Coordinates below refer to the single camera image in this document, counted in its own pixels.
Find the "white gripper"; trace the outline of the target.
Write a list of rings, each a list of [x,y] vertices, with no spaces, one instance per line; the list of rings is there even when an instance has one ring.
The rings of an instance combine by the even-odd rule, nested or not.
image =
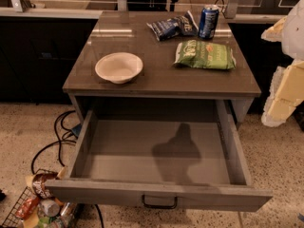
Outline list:
[[[263,108],[262,123],[277,127],[304,102],[304,0],[299,0],[287,17],[265,29],[261,38],[269,42],[282,41],[283,53],[297,59],[287,67],[276,68]]]

